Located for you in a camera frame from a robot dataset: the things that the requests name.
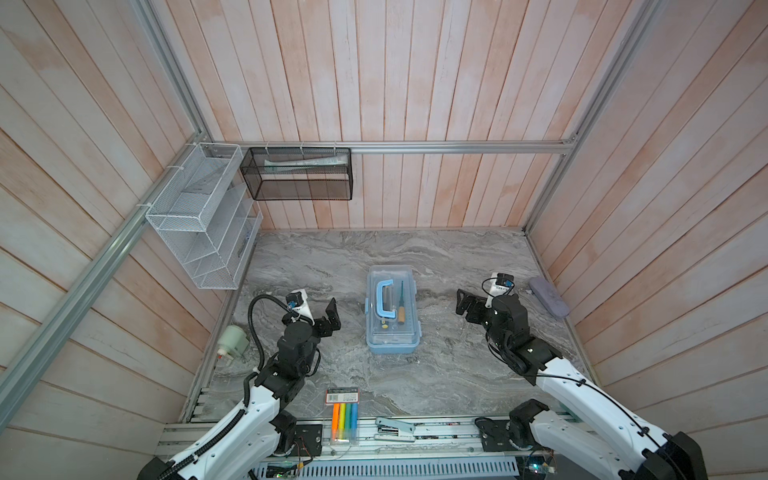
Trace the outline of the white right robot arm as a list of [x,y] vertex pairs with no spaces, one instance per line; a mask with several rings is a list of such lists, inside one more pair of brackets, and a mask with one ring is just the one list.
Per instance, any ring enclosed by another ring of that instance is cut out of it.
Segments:
[[488,438],[523,451],[552,450],[599,479],[707,478],[702,449],[693,438],[684,432],[668,434],[626,409],[557,348],[534,336],[518,295],[482,299],[458,290],[456,313],[484,329],[497,360],[592,429],[574,427],[531,399],[511,410],[504,426],[477,418],[476,426]]

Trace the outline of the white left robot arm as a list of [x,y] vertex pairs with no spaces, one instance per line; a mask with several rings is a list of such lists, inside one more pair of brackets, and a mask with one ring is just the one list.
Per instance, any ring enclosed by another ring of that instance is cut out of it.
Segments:
[[[256,304],[268,300],[284,311],[283,335],[277,352],[268,357],[256,333]],[[313,459],[297,419],[286,411],[316,374],[320,341],[341,329],[337,303],[331,299],[325,314],[312,317],[305,290],[295,290],[281,301],[269,294],[254,297],[248,306],[249,333],[258,350],[259,363],[243,380],[243,398],[205,435],[168,461],[151,459],[140,479],[254,479],[268,457],[305,456]]]

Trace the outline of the blue clear-lid tool box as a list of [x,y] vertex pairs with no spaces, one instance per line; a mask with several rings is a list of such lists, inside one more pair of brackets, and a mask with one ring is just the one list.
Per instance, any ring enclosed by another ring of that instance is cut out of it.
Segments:
[[[405,284],[406,322],[399,325],[400,284]],[[411,354],[420,344],[422,329],[416,306],[417,288],[408,265],[374,265],[367,275],[366,342],[375,355]]]

